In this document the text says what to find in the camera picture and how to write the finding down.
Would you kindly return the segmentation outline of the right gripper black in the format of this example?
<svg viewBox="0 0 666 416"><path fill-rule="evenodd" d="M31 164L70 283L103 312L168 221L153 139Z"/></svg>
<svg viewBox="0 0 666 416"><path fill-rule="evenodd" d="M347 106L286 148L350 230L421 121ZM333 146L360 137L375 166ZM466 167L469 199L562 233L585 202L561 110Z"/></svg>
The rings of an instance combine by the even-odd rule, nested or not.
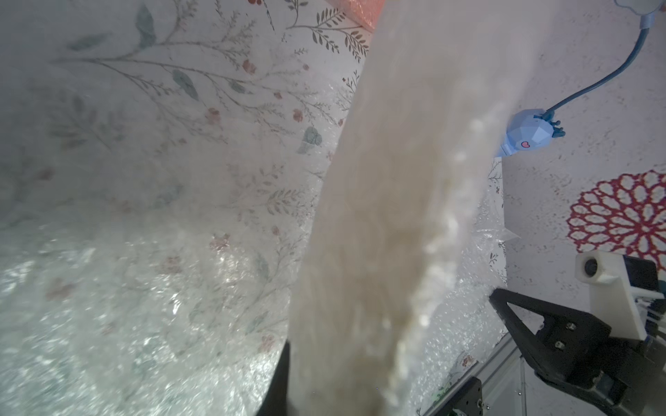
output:
<svg viewBox="0 0 666 416"><path fill-rule="evenodd" d="M496 289L489 301L547 386L606 415L665 414L665 344L659 339L608 339L611 327L590 313L507 289ZM514 306L542 317L542 328L532 332Z"/></svg>

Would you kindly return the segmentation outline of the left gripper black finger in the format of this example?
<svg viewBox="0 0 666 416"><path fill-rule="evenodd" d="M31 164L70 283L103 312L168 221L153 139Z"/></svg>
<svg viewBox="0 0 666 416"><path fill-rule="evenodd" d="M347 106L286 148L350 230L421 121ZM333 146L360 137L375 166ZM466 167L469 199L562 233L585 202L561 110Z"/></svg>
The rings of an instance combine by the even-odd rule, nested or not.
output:
<svg viewBox="0 0 666 416"><path fill-rule="evenodd" d="M256 416L287 416L288 415L288 383L290 372L291 345L289 341L277 362L274 375L265 395L265 398L256 413Z"/></svg>

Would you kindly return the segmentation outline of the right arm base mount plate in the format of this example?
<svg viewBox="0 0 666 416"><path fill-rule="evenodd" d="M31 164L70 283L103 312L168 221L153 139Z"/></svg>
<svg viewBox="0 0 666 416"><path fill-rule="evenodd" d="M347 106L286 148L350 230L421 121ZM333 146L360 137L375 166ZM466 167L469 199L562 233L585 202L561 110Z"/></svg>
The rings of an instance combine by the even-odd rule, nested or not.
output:
<svg viewBox="0 0 666 416"><path fill-rule="evenodd" d="M470 377L428 409L425 416L482 416L484 409L482 382Z"/></svg>

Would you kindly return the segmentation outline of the clear bubble wrap sheet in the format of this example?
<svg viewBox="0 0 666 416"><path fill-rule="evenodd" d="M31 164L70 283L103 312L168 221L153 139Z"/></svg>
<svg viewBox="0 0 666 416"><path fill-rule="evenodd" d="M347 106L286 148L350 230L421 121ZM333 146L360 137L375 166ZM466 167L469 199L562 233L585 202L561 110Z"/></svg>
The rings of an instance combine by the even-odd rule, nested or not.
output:
<svg viewBox="0 0 666 416"><path fill-rule="evenodd" d="M256 414L370 43L333 1L1 4L2 414Z"/></svg>

